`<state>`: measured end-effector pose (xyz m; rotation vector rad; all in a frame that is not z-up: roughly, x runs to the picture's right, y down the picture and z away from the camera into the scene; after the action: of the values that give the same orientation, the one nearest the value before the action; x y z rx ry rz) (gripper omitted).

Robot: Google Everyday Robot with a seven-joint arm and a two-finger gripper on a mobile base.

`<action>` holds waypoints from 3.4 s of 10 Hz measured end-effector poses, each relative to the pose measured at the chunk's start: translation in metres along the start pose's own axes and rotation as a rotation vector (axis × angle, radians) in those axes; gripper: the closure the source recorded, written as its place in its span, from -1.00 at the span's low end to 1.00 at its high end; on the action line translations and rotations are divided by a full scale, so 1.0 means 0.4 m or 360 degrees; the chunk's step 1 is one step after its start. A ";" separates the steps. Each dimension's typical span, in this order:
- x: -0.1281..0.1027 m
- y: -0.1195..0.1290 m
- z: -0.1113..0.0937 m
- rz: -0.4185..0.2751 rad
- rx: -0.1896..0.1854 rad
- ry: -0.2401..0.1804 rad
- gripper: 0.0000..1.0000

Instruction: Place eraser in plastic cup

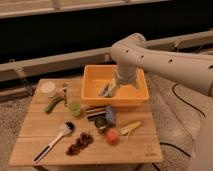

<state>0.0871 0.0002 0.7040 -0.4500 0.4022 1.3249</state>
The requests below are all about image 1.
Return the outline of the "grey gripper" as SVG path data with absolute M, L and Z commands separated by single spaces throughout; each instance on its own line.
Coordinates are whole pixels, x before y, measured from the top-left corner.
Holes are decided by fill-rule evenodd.
M 109 82 L 109 97 L 114 97 L 120 88 L 120 85 L 132 85 L 139 89 L 136 81 L 136 68 L 118 64 L 115 69 L 115 79 Z

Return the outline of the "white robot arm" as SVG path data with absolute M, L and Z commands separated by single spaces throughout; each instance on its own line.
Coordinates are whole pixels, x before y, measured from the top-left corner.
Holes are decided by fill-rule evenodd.
M 213 99 L 213 55 L 151 50 L 139 33 L 114 43 L 109 53 L 117 63 L 109 97 L 121 85 L 136 86 L 136 69 L 142 68 Z M 213 109 L 200 127 L 194 148 L 196 155 L 190 158 L 187 171 L 213 171 Z

